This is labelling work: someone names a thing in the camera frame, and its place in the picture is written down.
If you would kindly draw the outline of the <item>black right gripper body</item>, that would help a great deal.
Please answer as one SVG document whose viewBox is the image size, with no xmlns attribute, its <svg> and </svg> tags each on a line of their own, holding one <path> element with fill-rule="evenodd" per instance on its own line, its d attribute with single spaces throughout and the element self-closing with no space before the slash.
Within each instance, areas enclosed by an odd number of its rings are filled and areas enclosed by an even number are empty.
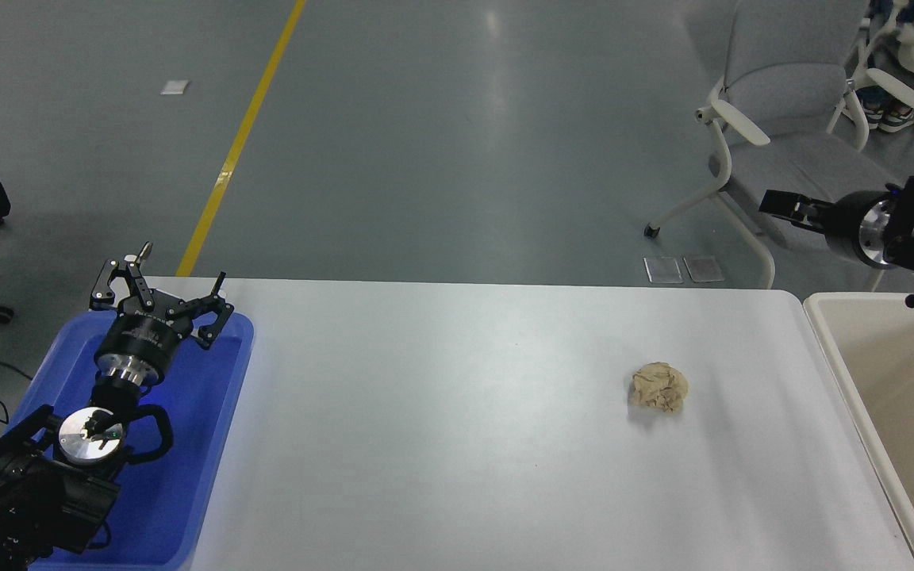
<svg viewBox="0 0 914 571">
<path fill-rule="evenodd" d="M 891 199 L 886 193 L 857 191 L 842 197 L 828 214 L 831 223 L 828 246 L 854 263 L 887 267 L 884 231 L 891 217 L 890 209 Z"/>
</svg>

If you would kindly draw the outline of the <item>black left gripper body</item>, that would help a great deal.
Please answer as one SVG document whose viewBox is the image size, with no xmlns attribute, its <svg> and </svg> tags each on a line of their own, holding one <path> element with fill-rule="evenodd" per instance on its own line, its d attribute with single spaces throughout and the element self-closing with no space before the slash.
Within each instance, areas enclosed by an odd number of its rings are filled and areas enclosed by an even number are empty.
<svg viewBox="0 0 914 571">
<path fill-rule="evenodd" d="M 123 313 L 94 353 L 98 371 L 120 366 L 145 366 L 155 374 L 167 374 L 187 332 L 160 318 L 143 313 Z"/>
</svg>

